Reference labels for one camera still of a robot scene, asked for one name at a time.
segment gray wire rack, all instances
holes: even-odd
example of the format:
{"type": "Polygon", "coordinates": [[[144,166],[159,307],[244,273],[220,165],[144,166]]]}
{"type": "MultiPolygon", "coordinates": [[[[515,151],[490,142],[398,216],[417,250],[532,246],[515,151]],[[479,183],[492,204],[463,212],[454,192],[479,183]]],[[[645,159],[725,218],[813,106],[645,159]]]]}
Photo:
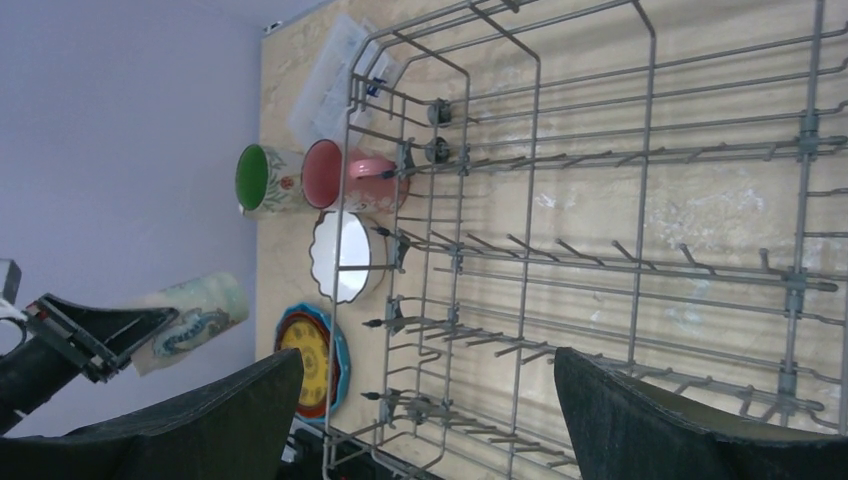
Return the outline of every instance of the gray wire rack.
{"type": "MultiPolygon", "coordinates": [[[[824,29],[824,0],[810,0],[814,5],[812,32],[806,36],[787,38],[758,45],[747,45],[738,48],[718,51],[709,54],[692,56],[667,62],[657,61],[658,33],[651,18],[638,0],[614,0],[577,11],[569,11],[541,20],[515,26],[509,20],[509,15],[523,9],[534,8],[534,4],[544,3],[542,0],[469,0],[437,9],[426,15],[379,30],[371,34],[358,52],[361,57],[370,42],[380,42],[380,52],[393,48],[404,47],[406,51],[414,52],[407,56],[402,64],[399,77],[403,79],[411,65],[419,61],[436,62],[456,72],[464,79],[461,90],[463,94],[458,99],[443,100],[441,98],[417,98],[415,95],[402,91],[399,81],[396,85],[385,85],[372,79],[369,72],[374,67],[378,55],[367,65],[363,73],[350,72],[348,85],[349,105],[348,118],[357,109],[371,108],[385,114],[392,121],[393,130],[362,128],[348,124],[347,132],[358,132],[365,138],[378,139],[397,148],[397,163],[394,172],[387,176],[405,177],[416,175],[419,182],[427,184],[428,193],[410,192],[410,197],[423,198],[427,201],[428,215],[414,217],[405,215],[403,211],[395,214],[392,225],[380,228],[379,232],[387,237],[393,252],[388,265],[344,267],[343,270],[383,269],[389,270],[389,293],[386,302],[384,318],[365,322],[368,327],[385,328],[385,362],[383,365],[383,384],[375,385],[373,391],[363,395],[375,401],[375,416],[378,420],[358,431],[339,434],[332,428],[329,415],[325,420],[324,472],[328,472],[351,458],[370,454],[377,461],[393,469],[404,478],[415,478],[442,461],[446,452],[458,455],[466,461],[492,472],[513,478],[516,461],[534,464],[549,472],[552,476],[576,478],[576,459],[573,450],[565,438],[552,438],[520,425],[518,402],[522,368],[528,364],[551,356],[558,346],[549,344],[547,340],[529,338],[525,335],[525,327],[544,327],[554,329],[567,335],[592,336],[605,338],[626,345],[626,355],[615,358],[608,352],[592,352],[605,365],[628,372],[637,378],[657,379],[671,385],[676,393],[686,393],[690,390],[704,390],[739,402],[738,414],[757,421],[778,421],[781,425],[789,425],[789,419],[795,415],[809,417],[817,425],[830,429],[833,433],[845,435],[848,433],[848,352],[843,348],[841,355],[841,371],[839,375],[828,375],[815,368],[799,365],[796,355],[796,340],[799,321],[819,322],[833,328],[833,335],[842,338],[843,346],[848,339],[848,305],[842,316],[815,313],[810,308],[810,302],[805,298],[812,292],[822,295],[835,295],[843,291],[848,275],[828,271],[814,271],[803,267],[804,242],[809,238],[845,239],[848,232],[842,231],[811,231],[807,227],[807,210],[809,199],[829,199],[848,195],[848,188],[833,188],[824,191],[810,190],[810,178],[813,165],[827,157],[839,157],[848,143],[844,135],[820,136],[820,126],[824,122],[838,118],[848,105],[844,100],[836,105],[817,108],[817,91],[824,77],[843,74],[848,67],[848,57],[840,64],[820,65],[820,52],[824,42],[844,41],[848,34],[848,23],[837,30],[824,29]],[[569,21],[601,14],[612,9],[630,9],[633,21],[644,26],[648,39],[648,49],[645,52],[647,64],[639,67],[616,69],[602,73],[594,73],[575,78],[543,81],[541,57],[525,45],[519,37],[522,34],[542,28],[564,28],[569,21]],[[462,41],[460,43],[438,47],[428,46],[433,38],[442,38],[441,34],[448,30],[463,29],[468,25],[481,24],[489,27],[490,33],[481,37],[462,41]],[[472,75],[462,65],[451,60],[451,54],[461,50],[484,45],[494,41],[507,41],[522,52],[525,57],[535,64],[535,72],[531,72],[534,80],[529,85],[509,86],[495,92],[473,93],[472,75]],[[655,77],[660,70],[675,67],[695,65],[715,60],[742,58],[749,54],[774,54],[786,48],[804,48],[809,53],[809,68],[803,71],[780,73],[771,76],[760,76],[742,81],[714,83],[685,89],[657,91],[655,77]],[[639,95],[613,96],[602,100],[585,101],[566,105],[544,107],[540,98],[549,89],[563,86],[577,86],[602,79],[618,78],[633,75],[643,75],[646,80],[645,92],[639,95]],[[734,89],[769,84],[804,81],[806,83],[806,100],[800,111],[769,113],[761,115],[735,116],[707,121],[692,121],[687,123],[657,124],[653,119],[653,106],[657,99],[681,97],[688,98],[707,92],[723,93],[734,89]],[[378,104],[371,93],[384,92],[388,96],[386,102],[378,104]],[[532,107],[517,109],[507,113],[492,114],[487,111],[476,111],[475,102],[498,101],[502,98],[514,98],[526,95],[532,101],[532,107]],[[605,131],[589,131],[580,133],[563,133],[557,135],[540,135],[539,120],[544,115],[580,115],[581,112],[609,106],[626,104],[644,105],[644,121],[641,125],[627,129],[612,129],[605,131]],[[475,130],[489,128],[498,122],[521,121],[528,122],[528,135],[522,139],[481,140],[472,141],[471,133],[475,130]],[[769,132],[769,125],[779,121],[797,121],[798,131],[788,138],[766,139],[762,141],[704,144],[695,146],[662,146],[652,141],[657,133],[695,131],[707,129],[732,130],[742,126],[762,126],[763,132],[769,132]],[[432,132],[427,142],[416,142],[407,138],[411,127],[426,128],[432,132]],[[455,141],[448,145],[440,133],[451,132],[455,141]],[[603,145],[604,139],[618,135],[641,135],[641,147],[635,149],[592,149],[593,142],[603,145]],[[580,140],[583,145],[590,145],[585,151],[562,151],[555,154],[539,154],[540,147],[555,142],[580,140]],[[480,152],[499,147],[520,147],[526,153],[504,158],[489,158],[480,152]],[[426,156],[430,163],[416,164],[413,157],[426,156]],[[649,167],[662,165],[689,164],[736,164],[739,162],[777,162],[792,160],[797,163],[798,191],[794,243],[792,245],[792,262],[788,267],[777,267],[770,261],[769,250],[759,250],[758,266],[746,267],[738,265],[721,265],[713,262],[706,263],[698,260],[693,250],[685,243],[677,244],[678,259],[649,258],[644,251],[644,229],[646,222],[646,201],[649,195],[649,167]],[[605,247],[608,253],[586,253],[574,246],[568,238],[555,238],[556,248],[536,248],[533,245],[532,210],[533,186],[538,172],[565,169],[617,169],[621,167],[638,169],[639,190],[637,206],[637,232],[635,247],[628,249],[619,240],[609,239],[605,247]],[[506,174],[524,175],[527,178],[527,207],[526,222],[523,231],[516,231],[505,239],[482,238],[478,234],[463,230],[463,202],[466,199],[464,185],[466,178],[480,173],[501,172],[506,174]],[[455,191],[452,193],[436,193],[436,186],[443,178],[452,178],[455,191]],[[434,216],[435,201],[448,202],[455,210],[445,212],[441,209],[434,216]],[[425,233],[415,233],[406,225],[415,223],[424,225],[425,233]],[[422,255],[424,269],[422,272],[408,272],[404,269],[404,260],[409,255],[422,255]],[[431,267],[431,258],[443,257],[450,260],[449,266],[431,267]],[[498,271],[468,267],[464,261],[485,261],[500,264],[514,264],[520,273],[506,274],[498,271]],[[545,266],[562,269],[561,276],[555,279],[537,278],[530,273],[531,266],[545,266]],[[428,295],[428,283],[432,275],[447,275],[450,283],[448,298],[434,298],[428,295]],[[626,276],[632,279],[631,288],[599,286],[581,281],[581,274],[596,272],[602,274],[626,276]],[[400,292],[397,279],[400,275],[423,275],[423,290],[416,292],[400,292]],[[708,298],[692,298],[691,296],[673,293],[656,293],[644,291],[642,282],[646,278],[664,277],[673,279],[708,280],[721,284],[756,286],[778,289],[785,292],[785,301],[781,304],[763,306],[742,301],[725,301],[708,298]],[[509,312],[484,306],[474,306],[462,302],[460,289],[461,279],[489,279],[516,284],[520,288],[517,311],[509,312]],[[538,318],[528,313],[528,290],[537,287],[553,287],[565,290],[599,292],[605,295],[630,299],[629,330],[617,332],[595,326],[585,326],[569,322],[562,318],[538,318]],[[639,335],[637,323],[640,317],[640,302],[660,300],[684,304],[698,304],[712,308],[724,309],[728,314],[747,312],[761,314],[781,319],[785,322],[785,351],[782,358],[759,358],[754,355],[731,353],[713,348],[688,345],[668,340],[650,338],[639,335]],[[425,314],[426,306],[439,307],[447,312],[442,318],[431,318],[425,314]],[[462,321],[465,313],[473,313],[490,318],[498,318],[509,322],[510,329],[488,330],[486,328],[466,325],[462,321]],[[472,408],[471,405],[459,405],[451,395],[452,370],[451,359],[458,348],[474,349],[486,344],[499,344],[494,352],[495,357],[515,356],[514,379],[512,391],[512,407],[509,415],[496,418],[472,408]],[[774,372],[777,379],[773,389],[756,388],[730,380],[722,379],[721,375],[701,375],[678,371],[677,367],[668,365],[648,365],[636,360],[637,348],[656,348],[683,354],[694,354],[709,360],[724,360],[737,364],[752,365],[774,372]],[[418,360],[399,368],[390,367],[390,359],[401,352],[414,351],[418,360]],[[393,388],[393,380],[402,373],[412,373],[415,378],[415,388],[393,388]],[[809,377],[839,388],[837,405],[807,398],[799,392],[798,378],[809,377]],[[440,391],[424,391],[421,378],[429,377],[443,382],[440,391]],[[752,407],[758,406],[760,411],[753,413],[752,407]],[[829,408],[837,408],[837,421],[828,421],[822,417],[822,412],[829,408]],[[390,430],[398,424],[407,424],[411,428],[393,435],[390,430]],[[436,427],[441,435],[428,437],[419,429],[421,425],[436,427]],[[335,446],[350,438],[370,434],[372,441],[358,453],[345,458],[337,458],[335,446]],[[483,461],[474,456],[464,454],[451,447],[450,437],[460,436],[469,442],[485,445],[492,452],[503,455],[503,464],[483,461]],[[409,468],[387,456],[382,455],[382,449],[403,437],[430,445],[439,452],[432,460],[415,468],[409,468]]],[[[342,176],[342,191],[345,178],[342,176]]],[[[339,235],[341,234],[341,218],[339,218],[339,235]]],[[[339,263],[339,252],[336,252],[336,264],[339,263]]],[[[338,269],[333,287],[334,297],[338,291],[338,269]]],[[[333,309],[333,326],[337,310],[333,309]]],[[[333,366],[330,365],[329,378],[333,378],[333,366]]]]}

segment clear plastic container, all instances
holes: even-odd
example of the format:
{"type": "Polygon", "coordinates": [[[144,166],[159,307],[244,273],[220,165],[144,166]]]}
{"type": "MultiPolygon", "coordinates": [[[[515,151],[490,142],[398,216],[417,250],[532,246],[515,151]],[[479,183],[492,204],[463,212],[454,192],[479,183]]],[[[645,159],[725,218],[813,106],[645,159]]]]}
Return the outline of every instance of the clear plastic container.
{"type": "MultiPolygon", "coordinates": [[[[288,127],[303,151],[323,138],[344,142],[348,72],[353,57],[368,33],[366,26],[357,24],[350,16],[340,14],[336,17],[324,48],[288,118],[288,127]]],[[[377,55],[378,48],[376,42],[371,42],[356,64],[357,73],[364,73],[371,59],[377,55]]],[[[371,72],[371,78],[394,85],[399,70],[398,63],[383,52],[371,72]]],[[[376,95],[376,98],[371,96],[369,101],[379,103],[385,97],[385,94],[379,92],[376,95]]],[[[372,114],[368,109],[364,112],[357,110],[351,115],[351,124],[367,127],[372,114]]],[[[349,146],[355,146],[361,137],[361,134],[351,132],[349,146]]]]}

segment mug handle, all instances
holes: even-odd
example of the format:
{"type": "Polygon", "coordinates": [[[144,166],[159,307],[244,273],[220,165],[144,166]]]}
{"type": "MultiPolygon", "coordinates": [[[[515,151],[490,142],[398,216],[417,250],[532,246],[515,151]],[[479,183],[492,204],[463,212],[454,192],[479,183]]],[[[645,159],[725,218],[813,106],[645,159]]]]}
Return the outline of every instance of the mug handle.
{"type": "Polygon", "coordinates": [[[391,178],[394,176],[395,164],[385,158],[363,158],[351,162],[347,169],[348,175],[353,178],[381,177],[391,178]]]}

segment wall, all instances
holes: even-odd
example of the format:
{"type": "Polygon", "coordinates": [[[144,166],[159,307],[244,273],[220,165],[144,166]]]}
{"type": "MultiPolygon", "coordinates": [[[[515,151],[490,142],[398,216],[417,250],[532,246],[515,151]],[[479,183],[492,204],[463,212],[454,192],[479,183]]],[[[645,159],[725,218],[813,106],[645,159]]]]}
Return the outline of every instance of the wall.
{"type": "Polygon", "coordinates": [[[239,18],[265,28],[274,22],[282,26],[309,14],[333,0],[187,0],[209,11],[239,18]]]}
{"type": "MultiPolygon", "coordinates": [[[[256,226],[232,172],[257,139],[260,36],[192,2],[0,2],[0,256],[24,271],[18,306],[45,292],[115,305],[216,270],[253,298],[256,226]]],[[[63,434],[236,371],[254,323],[145,378],[77,379],[12,435],[63,434]]]]}

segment bowl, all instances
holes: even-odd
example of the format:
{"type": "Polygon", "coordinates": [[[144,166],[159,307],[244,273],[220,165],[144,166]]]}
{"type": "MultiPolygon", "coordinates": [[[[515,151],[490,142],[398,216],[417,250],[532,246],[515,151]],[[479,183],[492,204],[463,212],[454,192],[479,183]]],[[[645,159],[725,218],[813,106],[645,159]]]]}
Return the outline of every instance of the bowl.
{"type": "MultiPolygon", "coordinates": [[[[312,278],[321,295],[333,299],[336,238],[339,215],[342,217],[340,266],[375,267],[386,265],[386,239],[375,231],[379,227],[370,218],[350,212],[323,212],[312,231],[312,278]]],[[[346,270],[339,272],[337,303],[351,303],[373,291],[383,280],[385,270],[346,270]]]]}

